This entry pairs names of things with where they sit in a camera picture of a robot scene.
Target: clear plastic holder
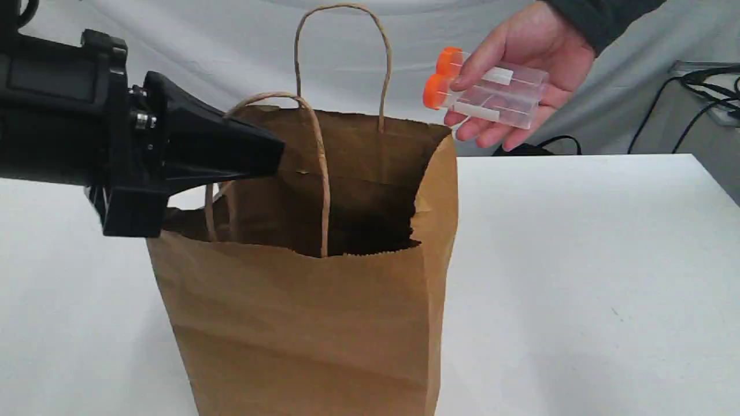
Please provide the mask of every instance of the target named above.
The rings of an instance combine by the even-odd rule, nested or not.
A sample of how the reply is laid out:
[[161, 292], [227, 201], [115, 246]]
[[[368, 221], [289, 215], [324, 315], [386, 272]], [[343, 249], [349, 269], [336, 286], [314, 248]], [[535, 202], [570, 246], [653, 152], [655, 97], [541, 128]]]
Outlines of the clear plastic holder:
[[450, 84], [469, 56], [458, 48], [444, 49], [437, 61], [437, 73], [429, 78], [424, 89], [424, 105], [530, 129], [549, 75], [545, 71], [501, 63], [474, 86], [454, 92]]

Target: white backdrop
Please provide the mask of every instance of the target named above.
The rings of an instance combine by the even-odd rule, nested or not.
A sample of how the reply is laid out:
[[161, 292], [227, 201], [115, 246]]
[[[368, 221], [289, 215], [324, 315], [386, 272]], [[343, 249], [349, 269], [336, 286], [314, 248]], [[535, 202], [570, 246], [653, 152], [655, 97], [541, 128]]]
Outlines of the white backdrop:
[[[268, 90], [293, 90], [292, 40], [306, 10], [331, 0], [42, 0], [27, 33], [76, 44], [86, 28], [124, 38], [131, 82], [168, 75], [226, 109]], [[388, 31], [394, 74], [388, 114], [439, 122], [421, 91], [445, 46], [475, 48], [530, 0], [365, 0]], [[302, 41], [305, 96], [324, 110], [377, 113], [385, 72], [372, 21], [354, 11], [314, 15]], [[676, 59], [740, 61], [740, 1], [668, 0], [597, 61], [579, 95], [532, 141], [579, 137], [587, 152], [620, 152]], [[490, 154], [459, 144], [461, 155]]]

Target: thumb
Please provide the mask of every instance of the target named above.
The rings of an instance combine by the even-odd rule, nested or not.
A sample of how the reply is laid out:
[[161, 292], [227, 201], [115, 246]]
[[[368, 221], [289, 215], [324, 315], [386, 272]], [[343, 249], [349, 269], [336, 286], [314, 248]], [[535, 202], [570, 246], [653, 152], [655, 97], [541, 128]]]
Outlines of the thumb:
[[460, 75], [450, 88], [453, 91], [463, 91], [472, 87], [486, 72], [501, 62], [506, 49], [506, 30], [499, 26], [494, 29], [462, 64]]

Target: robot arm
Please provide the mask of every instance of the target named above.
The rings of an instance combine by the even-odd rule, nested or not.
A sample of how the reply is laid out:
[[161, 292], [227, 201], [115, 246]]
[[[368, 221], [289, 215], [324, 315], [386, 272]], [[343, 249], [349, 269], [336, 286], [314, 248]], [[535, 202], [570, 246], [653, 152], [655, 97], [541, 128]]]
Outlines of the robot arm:
[[284, 145], [270, 132], [223, 120], [160, 73], [129, 88], [119, 38], [20, 34], [37, 8], [0, 0], [0, 178], [83, 186], [104, 235], [148, 238], [170, 196], [275, 174]]

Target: paper bag handle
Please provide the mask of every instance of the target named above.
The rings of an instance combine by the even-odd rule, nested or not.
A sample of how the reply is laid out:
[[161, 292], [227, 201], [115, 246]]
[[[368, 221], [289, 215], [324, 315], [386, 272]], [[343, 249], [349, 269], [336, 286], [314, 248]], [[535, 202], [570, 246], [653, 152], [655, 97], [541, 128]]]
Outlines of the paper bag handle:
[[298, 96], [301, 96], [300, 93], [300, 65], [298, 64], [298, 40], [300, 39], [300, 32], [303, 30], [303, 26], [306, 24], [306, 19], [309, 18], [310, 15], [320, 12], [321, 10], [330, 10], [330, 9], [338, 9], [341, 7], [349, 8], [349, 9], [356, 9], [356, 10], [362, 10], [363, 12], [367, 13], [372, 17], [373, 21], [375, 22], [375, 26], [377, 26], [377, 29], [380, 31], [380, 35], [383, 37], [383, 43], [386, 45], [386, 78], [383, 81], [383, 91], [380, 94], [380, 111], [378, 113], [378, 123], [377, 123], [377, 129], [380, 132], [383, 132], [385, 129], [385, 117], [386, 117], [386, 93], [388, 92], [388, 85], [391, 82], [391, 71], [392, 71], [392, 61], [393, 61], [393, 50], [391, 49], [391, 42], [388, 40], [388, 36], [386, 36], [386, 30], [383, 29], [383, 25], [380, 23], [380, 19], [370, 11], [367, 7], [363, 6], [362, 4], [357, 3], [337, 3], [337, 4], [330, 4], [327, 6], [319, 6], [316, 7], [313, 10], [310, 10], [305, 15], [303, 15], [303, 18], [300, 20], [300, 23], [298, 24], [298, 29], [295, 31], [295, 42], [293, 44], [293, 63], [295, 65], [295, 89], [296, 94]]
[[[316, 112], [311, 108], [309, 103], [303, 98], [293, 93], [262, 93], [257, 94], [253, 97], [242, 100], [239, 104], [235, 105], [234, 108], [230, 109], [226, 114], [223, 115], [225, 120], [230, 119], [237, 111], [242, 108], [254, 104], [257, 101], [262, 101], [268, 98], [290, 98], [295, 100], [301, 107], [303, 107], [309, 114], [311, 119], [311, 126], [314, 130], [314, 137], [316, 138], [316, 148], [319, 158], [319, 167], [321, 168], [321, 179], [323, 187], [323, 207], [321, 208], [321, 257], [327, 257], [329, 255], [329, 208], [332, 205], [331, 190], [329, 189], [329, 168], [326, 165], [326, 150], [324, 149], [323, 136], [321, 135], [321, 126], [319, 125], [319, 119], [316, 116]], [[227, 182], [223, 186], [219, 186], [219, 194], [226, 194], [226, 202], [229, 205], [229, 232], [231, 233], [232, 240], [236, 239], [237, 230], [236, 222], [233, 221], [232, 215], [236, 212], [235, 199], [229, 198], [228, 192], [233, 182]], [[208, 236], [211, 241], [218, 241], [216, 235], [216, 227], [213, 219], [213, 184], [206, 185], [206, 228], [208, 229]]]

